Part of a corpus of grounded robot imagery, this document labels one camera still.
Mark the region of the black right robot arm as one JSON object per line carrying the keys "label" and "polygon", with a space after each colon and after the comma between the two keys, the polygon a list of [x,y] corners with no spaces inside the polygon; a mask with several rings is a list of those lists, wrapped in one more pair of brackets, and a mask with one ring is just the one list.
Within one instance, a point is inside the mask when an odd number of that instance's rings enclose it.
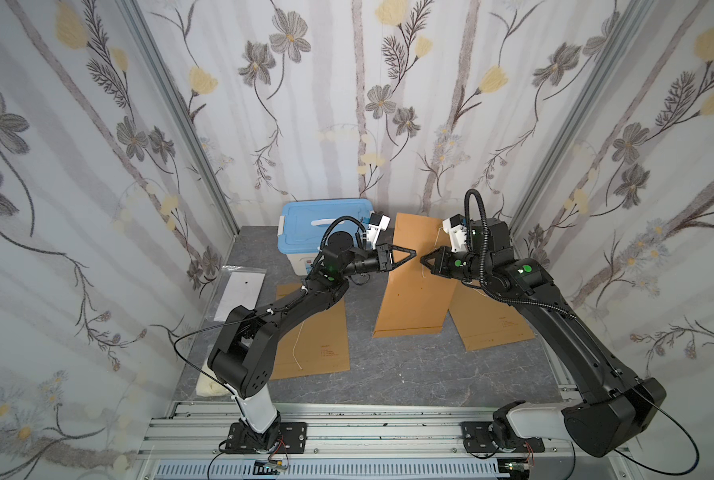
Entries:
{"label": "black right robot arm", "polygon": [[492,415],[494,452],[533,438],[565,440],[601,458],[620,452],[661,413],[666,390],[616,357],[569,306],[553,277],[532,258],[514,253],[507,224],[488,217],[480,192],[464,196],[464,239],[421,259],[431,274],[460,281],[514,308],[569,371],[581,400],[571,406],[514,401]]}

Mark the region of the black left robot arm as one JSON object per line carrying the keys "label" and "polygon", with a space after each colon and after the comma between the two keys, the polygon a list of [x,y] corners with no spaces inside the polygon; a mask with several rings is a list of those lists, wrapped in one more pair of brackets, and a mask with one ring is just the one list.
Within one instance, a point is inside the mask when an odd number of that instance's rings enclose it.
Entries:
{"label": "black left robot arm", "polygon": [[220,326],[199,372],[226,389],[241,412],[241,423],[257,435],[278,428],[281,414],[267,384],[280,341],[294,328],[337,305],[358,274],[391,272],[416,257],[416,251],[375,239],[385,229],[353,216],[335,219],[322,236],[318,253],[298,290],[267,306],[234,308]]}

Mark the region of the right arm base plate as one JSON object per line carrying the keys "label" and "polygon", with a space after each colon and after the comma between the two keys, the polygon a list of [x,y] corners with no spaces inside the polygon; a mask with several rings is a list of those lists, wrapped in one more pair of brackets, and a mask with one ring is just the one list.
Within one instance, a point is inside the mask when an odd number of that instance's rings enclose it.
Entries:
{"label": "right arm base plate", "polygon": [[465,421],[460,424],[465,450],[474,455],[497,453],[543,453],[539,438],[520,438],[509,433],[500,422]]}

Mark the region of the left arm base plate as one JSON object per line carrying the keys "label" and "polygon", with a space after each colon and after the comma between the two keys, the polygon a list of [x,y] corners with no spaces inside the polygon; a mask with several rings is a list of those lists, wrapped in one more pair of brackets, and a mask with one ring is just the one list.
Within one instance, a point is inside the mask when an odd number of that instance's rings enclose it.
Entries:
{"label": "left arm base plate", "polygon": [[305,422],[273,423],[264,434],[255,432],[244,422],[235,422],[219,447],[229,454],[284,452],[297,455],[305,452],[307,433]]}

